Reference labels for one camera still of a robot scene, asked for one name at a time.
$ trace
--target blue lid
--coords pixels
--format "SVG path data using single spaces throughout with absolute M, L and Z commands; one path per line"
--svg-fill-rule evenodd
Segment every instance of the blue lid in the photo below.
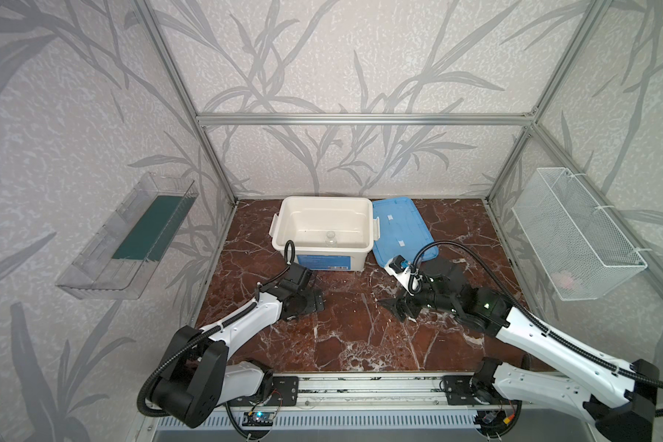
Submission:
M 398 255 L 412 261 L 422 247 L 434 241 L 415 203 L 409 198 L 373 201 L 373 218 L 380 219 L 380 239 L 373 244 L 373 255 L 380 267 Z M 422 261 L 432 260 L 438 254 L 435 246 L 425 252 Z

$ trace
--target white wire mesh basket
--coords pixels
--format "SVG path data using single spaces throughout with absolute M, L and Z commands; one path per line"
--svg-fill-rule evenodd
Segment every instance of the white wire mesh basket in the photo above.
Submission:
M 647 267 L 566 168 L 538 168 L 513 213 L 563 301 L 601 298 Z

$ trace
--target wall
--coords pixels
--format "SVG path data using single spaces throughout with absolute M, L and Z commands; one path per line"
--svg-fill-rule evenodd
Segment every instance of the wall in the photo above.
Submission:
M 521 113 L 531 111 L 589 1 L 151 3 L 199 112 Z M 256 197 L 484 196 L 517 132 L 209 128 L 237 194 Z M 418 151 L 434 141 L 474 147 Z M 478 172 L 459 171 L 458 162 Z
M 123 440 L 230 213 L 128 6 L 0 1 L 0 440 Z M 200 195 L 141 298 L 56 288 L 146 171 Z
M 612 2 L 540 123 L 663 261 L 663 1 Z M 644 275 L 599 300 L 563 302 L 516 227 L 522 185 L 552 165 L 532 141 L 492 202 L 529 289 L 549 321 L 615 356 L 655 362 L 663 379 L 663 300 Z

